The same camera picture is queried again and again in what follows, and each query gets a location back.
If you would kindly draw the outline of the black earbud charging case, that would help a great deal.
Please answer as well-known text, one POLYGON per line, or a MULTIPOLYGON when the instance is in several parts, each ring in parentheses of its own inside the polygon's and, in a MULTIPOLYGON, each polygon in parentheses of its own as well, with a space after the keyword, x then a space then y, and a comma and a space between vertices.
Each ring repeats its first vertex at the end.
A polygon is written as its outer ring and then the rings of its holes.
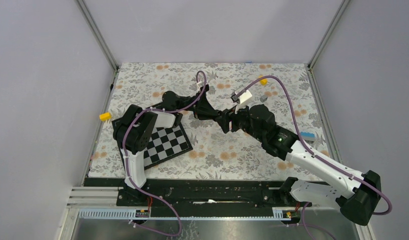
POLYGON ((217 112, 217 117, 215 118, 215 121, 217 123, 221 123, 224 120, 224 114, 222 111, 217 112))

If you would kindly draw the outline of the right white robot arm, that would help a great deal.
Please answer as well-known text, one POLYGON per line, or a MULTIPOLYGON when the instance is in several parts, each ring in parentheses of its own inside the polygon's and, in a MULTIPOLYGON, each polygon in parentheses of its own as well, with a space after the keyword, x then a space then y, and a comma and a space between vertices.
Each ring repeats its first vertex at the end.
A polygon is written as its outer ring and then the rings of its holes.
POLYGON ((224 133, 242 130, 258 140, 269 155, 298 165, 328 184, 317 187, 288 178, 279 192, 282 204, 292 206, 299 201, 328 205, 361 226, 368 225, 375 215, 381 199, 380 175, 349 168, 302 143, 296 133, 277 125, 275 115, 265 105, 219 110, 215 121, 224 133))

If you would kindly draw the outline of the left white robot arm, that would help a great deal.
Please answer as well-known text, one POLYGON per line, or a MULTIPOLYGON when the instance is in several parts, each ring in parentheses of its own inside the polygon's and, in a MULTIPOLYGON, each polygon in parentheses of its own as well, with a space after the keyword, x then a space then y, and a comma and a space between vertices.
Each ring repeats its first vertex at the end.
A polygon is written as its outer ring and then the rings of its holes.
POLYGON ((165 146, 163 138, 168 137, 168 131, 177 128, 182 120, 182 111, 193 112, 204 120, 212 120, 218 113, 209 104, 206 93, 208 84, 198 83, 197 93, 193 96, 180 96, 173 91, 167 91, 162 96, 161 103, 142 108, 132 104, 124 115, 112 121, 113 139, 116 141, 125 170, 125 184, 132 188, 128 199, 133 204, 143 205, 148 193, 142 187, 147 178, 145 174, 145 159, 152 156, 147 152, 150 141, 153 141, 155 155, 163 152, 170 155, 174 145, 165 146))

